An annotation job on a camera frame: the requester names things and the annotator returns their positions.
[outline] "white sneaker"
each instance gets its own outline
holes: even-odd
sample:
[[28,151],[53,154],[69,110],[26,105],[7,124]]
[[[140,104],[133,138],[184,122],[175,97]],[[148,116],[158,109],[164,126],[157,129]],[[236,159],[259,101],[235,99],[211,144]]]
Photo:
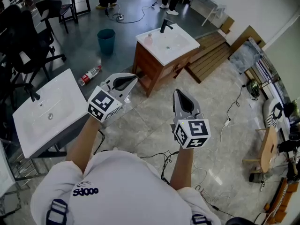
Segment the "white sneaker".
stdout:
[[159,7],[162,8],[162,9],[164,9],[164,8],[169,8],[169,3],[167,3],[167,5],[162,4],[162,5],[160,5]]
[[179,13],[178,13],[178,12],[176,12],[175,10],[173,10],[173,11],[171,11],[171,10],[168,10],[168,11],[167,11],[167,14],[170,14],[170,15],[175,15],[175,16],[177,16]]

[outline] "sink basin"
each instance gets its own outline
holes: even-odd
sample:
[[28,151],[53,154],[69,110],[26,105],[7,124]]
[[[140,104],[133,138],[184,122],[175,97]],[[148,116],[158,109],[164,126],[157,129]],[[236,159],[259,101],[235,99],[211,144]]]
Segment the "sink basin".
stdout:
[[[137,41],[143,45],[163,66],[172,62],[176,58],[198,48],[199,43],[186,33],[177,24],[165,28],[164,33],[160,33],[160,28],[137,35]],[[144,40],[148,34],[152,34],[152,45],[146,45]]]
[[53,78],[37,94],[41,96],[38,101],[27,99],[13,114],[26,158],[87,113],[87,102],[70,69]]

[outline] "black faucet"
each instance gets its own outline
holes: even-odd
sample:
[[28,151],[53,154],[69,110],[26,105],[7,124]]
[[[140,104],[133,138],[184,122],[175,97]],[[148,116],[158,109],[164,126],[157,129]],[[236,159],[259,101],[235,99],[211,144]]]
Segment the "black faucet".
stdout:
[[170,21],[169,19],[164,19],[164,22],[163,22],[163,25],[161,26],[161,29],[160,29],[160,32],[161,33],[164,33],[164,31],[165,31],[165,27],[166,26],[168,26],[170,29],[173,29],[173,27],[171,27],[169,24],[168,24],[168,22],[171,22],[171,23],[173,23],[172,21]]
[[34,102],[35,100],[39,100],[41,98],[40,95],[38,95],[34,89],[33,85],[31,83],[26,83],[24,86],[24,90],[30,95],[31,100]]

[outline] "white t-shirt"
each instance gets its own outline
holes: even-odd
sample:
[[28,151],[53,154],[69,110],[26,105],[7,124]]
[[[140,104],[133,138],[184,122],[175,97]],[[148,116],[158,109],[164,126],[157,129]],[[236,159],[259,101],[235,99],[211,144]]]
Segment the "white t-shirt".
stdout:
[[84,174],[71,161],[53,166],[31,199],[38,225],[45,224],[53,199],[68,204],[67,224],[189,225],[194,214],[201,214],[221,225],[199,192],[174,190],[153,166],[124,151],[96,154]]

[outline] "soap bottle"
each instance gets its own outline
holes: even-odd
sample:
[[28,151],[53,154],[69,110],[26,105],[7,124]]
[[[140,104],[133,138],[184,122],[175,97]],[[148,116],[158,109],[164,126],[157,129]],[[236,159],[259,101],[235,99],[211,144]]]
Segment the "soap bottle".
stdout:
[[147,46],[151,46],[152,43],[153,43],[153,39],[152,39],[152,33],[149,33],[147,37],[145,37],[145,40],[144,40],[145,44]]

